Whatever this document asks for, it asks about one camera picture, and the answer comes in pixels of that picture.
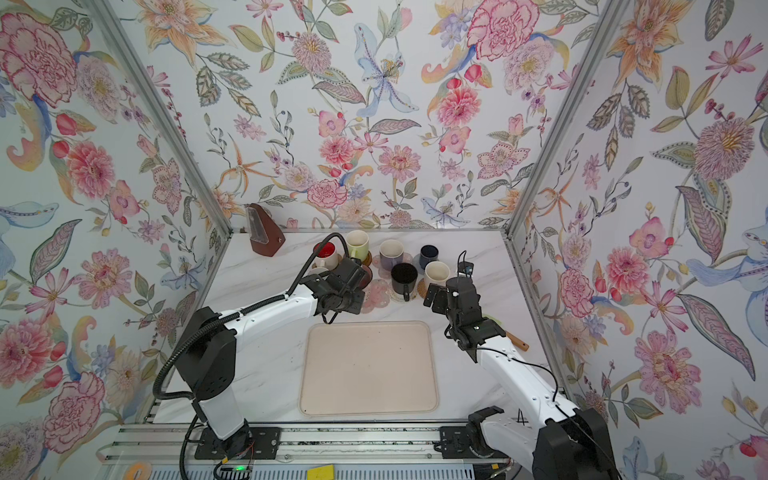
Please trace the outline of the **white embroidered round coaster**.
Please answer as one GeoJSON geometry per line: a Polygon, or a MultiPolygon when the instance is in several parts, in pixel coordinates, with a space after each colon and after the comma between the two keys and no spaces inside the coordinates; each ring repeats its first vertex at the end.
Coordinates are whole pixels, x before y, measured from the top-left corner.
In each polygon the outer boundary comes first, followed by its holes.
{"type": "Polygon", "coordinates": [[[418,295],[418,293],[417,293],[417,290],[416,290],[416,289],[413,289],[413,290],[412,290],[412,291],[411,291],[411,292],[408,294],[408,297],[405,297],[403,294],[401,294],[401,293],[398,293],[398,292],[397,292],[397,291],[394,289],[394,285],[393,285],[392,283],[389,283],[389,284],[388,284],[388,294],[389,294],[390,298],[391,298],[393,301],[395,301],[395,302],[398,302],[398,303],[413,303],[413,302],[415,302],[416,300],[418,300],[418,299],[419,299],[419,295],[418,295]]]}

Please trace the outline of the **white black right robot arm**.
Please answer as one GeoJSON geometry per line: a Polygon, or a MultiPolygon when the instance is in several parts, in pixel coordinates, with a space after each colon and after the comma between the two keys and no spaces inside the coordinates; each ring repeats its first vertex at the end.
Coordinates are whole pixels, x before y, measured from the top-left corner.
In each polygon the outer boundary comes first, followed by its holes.
{"type": "Polygon", "coordinates": [[[446,337],[489,373],[520,412],[490,406],[469,415],[470,451],[480,458],[502,454],[536,479],[617,479],[610,434],[594,409],[581,409],[559,392],[550,370],[522,359],[506,330],[486,316],[469,276],[430,284],[424,299],[445,316],[446,337]]]}

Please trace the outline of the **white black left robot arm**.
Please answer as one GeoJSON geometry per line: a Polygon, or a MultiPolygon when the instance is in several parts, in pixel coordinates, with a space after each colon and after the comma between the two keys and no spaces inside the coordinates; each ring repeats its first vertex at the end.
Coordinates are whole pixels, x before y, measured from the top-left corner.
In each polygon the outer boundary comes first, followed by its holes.
{"type": "Polygon", "coordinates": [[[222,313],[209,307],[196,311],[155,377],[154,397],[188,400],[218,440],[246,435],[249,426],[232,389],[237,355],[294,321],[318,317],[330,324],[340,313],[359,314],[366,278],[361,260],[344,257],[335,269],[299,275],[286,292],[249,306],[222,313]]]}

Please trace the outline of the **cream mug pink handle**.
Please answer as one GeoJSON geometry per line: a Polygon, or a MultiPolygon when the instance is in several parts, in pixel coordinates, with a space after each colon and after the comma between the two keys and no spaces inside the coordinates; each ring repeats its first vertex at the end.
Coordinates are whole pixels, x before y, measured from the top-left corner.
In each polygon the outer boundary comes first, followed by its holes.
{"type": "Polygon", "coordinates": [[[427,287],[432,285],[445,286],[451,278],[450,267],[441,261],[432,261],[424,269],[425,283],[427,287]]]}

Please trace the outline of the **small dark navy mug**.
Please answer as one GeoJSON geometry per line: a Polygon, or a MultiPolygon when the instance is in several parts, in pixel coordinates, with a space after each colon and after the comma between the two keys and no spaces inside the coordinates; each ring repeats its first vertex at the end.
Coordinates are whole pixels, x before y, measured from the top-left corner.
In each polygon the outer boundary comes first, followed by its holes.
{"type": "Polygon", "coordinates": [[[426,267],[434,261],[437,261],[439,257],[439,249],[431,244],[427,244],[421,247],[419,252],[418,263],[422,270],[426,270],[426,267]]]}

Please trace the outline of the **woven rattan round coaster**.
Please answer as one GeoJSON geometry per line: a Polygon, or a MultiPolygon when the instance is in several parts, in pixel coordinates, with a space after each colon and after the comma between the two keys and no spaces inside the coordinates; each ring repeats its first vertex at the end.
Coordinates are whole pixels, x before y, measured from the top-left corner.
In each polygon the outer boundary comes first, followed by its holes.
{"type": "Polygon", "coordinates": [[[426,298],[428,291],[428,283],[425,281],[424,278],[421,278],[417,284],[417,293],[422,299],[426,298]]]}

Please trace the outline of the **pink flower coaster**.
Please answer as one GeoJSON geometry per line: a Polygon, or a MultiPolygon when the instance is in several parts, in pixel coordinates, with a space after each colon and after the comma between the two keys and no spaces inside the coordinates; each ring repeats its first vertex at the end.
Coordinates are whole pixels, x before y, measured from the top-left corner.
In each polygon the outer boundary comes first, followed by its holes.
{"type": "Polygon", "coordinates": [[[390,284],[387,280],[372,280],[364,289],[365,298],[361,313],[368,314],[373,312],[375,309],[387,307],[390,302],[389,287],[390,284]]]}
{"type": "MultiPolygon", "coordinates": [[[[409,253],[405,253],[403,256],[403,262],[404,263],[411,263],[413,260],[413,257],[409,253]]],[[[381,265],[380,256],[375,255],[372,259],[371,265],[374,267],[374,270],[376,271],[379,278],[389,280],[391,278],[391,271],[387,270],[381,265]]]]}

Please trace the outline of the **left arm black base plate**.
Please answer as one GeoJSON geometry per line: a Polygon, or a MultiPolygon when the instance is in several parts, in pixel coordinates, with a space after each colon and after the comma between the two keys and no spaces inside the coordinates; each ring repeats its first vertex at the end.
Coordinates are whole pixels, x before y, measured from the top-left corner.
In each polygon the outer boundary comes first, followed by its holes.
{"type": "Polygon", "coordinates": [[[253,427],[245,422],[234,434],[220,439],[206,427],[194,452],[195,460],[275,460],[280,442],[279,427],[253,427]]]}

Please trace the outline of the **cream mug green handle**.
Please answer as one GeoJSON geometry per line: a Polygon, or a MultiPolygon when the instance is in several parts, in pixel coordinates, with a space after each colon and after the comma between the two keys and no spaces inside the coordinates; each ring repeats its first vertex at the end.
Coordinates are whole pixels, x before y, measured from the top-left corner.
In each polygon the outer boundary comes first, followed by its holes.
{"type": "Polygon", "coordinates": [[[363,230],[353,230],[346,234],[345,241],[349,256],[365,262],[369,256],[369,235],[363,230]]]}

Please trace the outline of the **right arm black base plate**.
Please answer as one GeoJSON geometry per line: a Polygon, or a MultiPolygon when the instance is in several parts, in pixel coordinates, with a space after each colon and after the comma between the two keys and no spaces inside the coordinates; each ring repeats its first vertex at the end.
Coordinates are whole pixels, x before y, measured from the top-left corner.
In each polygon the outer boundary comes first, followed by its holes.
{"type": "Polygon", "coordinates": [[[433,448],[443,459],[509,459],[508,455],[488,446],[480,430],[472,424],[440,427],[439,439],[433,448]]]}

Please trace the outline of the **red interior white mug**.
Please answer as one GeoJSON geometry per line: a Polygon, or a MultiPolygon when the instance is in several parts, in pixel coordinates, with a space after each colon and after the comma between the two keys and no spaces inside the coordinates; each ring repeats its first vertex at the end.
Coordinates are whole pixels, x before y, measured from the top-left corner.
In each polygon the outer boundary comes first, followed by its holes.
{"type": "Polygon", "coordinates": [[[312,267],[328,271],[335,270],[341,259],[335,244],[332,241],[329,241],[324,245],[316,244],[315,248],[317,254],[313,260],[312,267]]]}

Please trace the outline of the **black mug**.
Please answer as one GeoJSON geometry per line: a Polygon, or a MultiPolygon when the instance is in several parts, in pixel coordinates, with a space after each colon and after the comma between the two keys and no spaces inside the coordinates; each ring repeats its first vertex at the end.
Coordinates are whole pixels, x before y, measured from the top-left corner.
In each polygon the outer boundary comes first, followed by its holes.
{"type": "Polygon", "coordinates": [[[399,263],[391,272],[393,293],[404,302],[409,302],[418,281],[418,270],[410,263],[399,263]]]}

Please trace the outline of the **white mug purple handle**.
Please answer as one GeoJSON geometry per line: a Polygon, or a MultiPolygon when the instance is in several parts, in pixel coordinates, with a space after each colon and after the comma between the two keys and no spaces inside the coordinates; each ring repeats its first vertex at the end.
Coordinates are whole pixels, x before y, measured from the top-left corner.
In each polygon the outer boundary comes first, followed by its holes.
{"type": "Polygon", "coordinates": [[[404,245],[400,241],[394,239],[383,241],[379,249],[381,265],[391,271],[403,262],[404,253],[404,245]]]}

